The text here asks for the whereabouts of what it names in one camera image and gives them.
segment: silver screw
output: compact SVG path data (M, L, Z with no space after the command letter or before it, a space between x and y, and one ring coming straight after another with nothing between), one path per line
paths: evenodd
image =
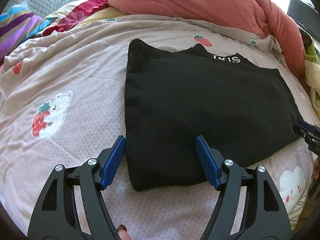
M62 165L57 165L55 168L54 168L56 171L61 171L63 169L63 166Z
M266 168L263 167L263 166L259 166L259 167L258 167L258 171L260 171L260 172L265 172L265 171L266 171Z
M232 166L233 165L233 161L232 160L225 160L224 164L227 166Z
M90 159L88 160L88 164L89 165L95 165L97 163L97 160L96 159Z

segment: striped fabric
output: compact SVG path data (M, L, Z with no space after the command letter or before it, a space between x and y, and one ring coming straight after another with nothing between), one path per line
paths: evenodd
M28 9L26 3L15 5L0 16L0 62L19 44L47 27L52 19L44 20Z

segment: blue gripper pad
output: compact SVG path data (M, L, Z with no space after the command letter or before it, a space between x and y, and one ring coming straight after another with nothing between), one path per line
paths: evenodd
M219 168L210 154L210 149L206 147L200 136L196 138L196 152L209 184L218 190L222 184L219 179Z
M303 119L300 119L298 121L298 125L301 125L304 129L308 130L311 133L315 131L314 127L311 124L305 122Z
M103 189L106 189L107 186L111 185L113 182L113 179L116 176L116 172L119 168L122 157L124 155L124 145L125 145L125 138L121 137L115 149L111 153L108 161L103 167L103 175L100 182L100 185Z

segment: white fabric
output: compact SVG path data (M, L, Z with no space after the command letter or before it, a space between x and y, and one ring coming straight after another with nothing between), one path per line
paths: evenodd
M210 53L228 56L238 52L259 67L277 68L304 120L319 125L308 95L275 59L273 54L279 56L279 48L271 36L261 40L254 34L203 21L136 15L28 40L5 58L0 75L0 194L7 212L24 233L55 165L81 165L111 147L119 134L125 136L124 82L130 41L140 38L156 48L178 51L194 46L195 35L212 42L212 47L206 47ZM11 68L20 61L21 72L14 74ZM34 118L41 119L36 115L45 103L50 108L44 121L55 128L47 126L48 133L34 136L32 123ZM260 163L284 192L283 199L291 194L286 203L289 214L310 183L312 160L307 145L299 139ZM301 181L300 192L291 174ZM135 192L125 158L113 184L102 194L115 226L126 225L133 240L199 239L218 197L208 183ZM240 226L244 198L242 191L233 233ZM77 203L80 199L77 189ZM78 212L82 229L88 233L80 204Z

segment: red nail polish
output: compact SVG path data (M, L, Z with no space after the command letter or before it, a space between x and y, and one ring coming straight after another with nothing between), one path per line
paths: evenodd
M122 229L122 230L124 230L124 231L128 232L127 228L126 228L123 224L121 224L121 225L119 225L119 226L118 226L118 228L117 228L117 232L118 232L120 229Z

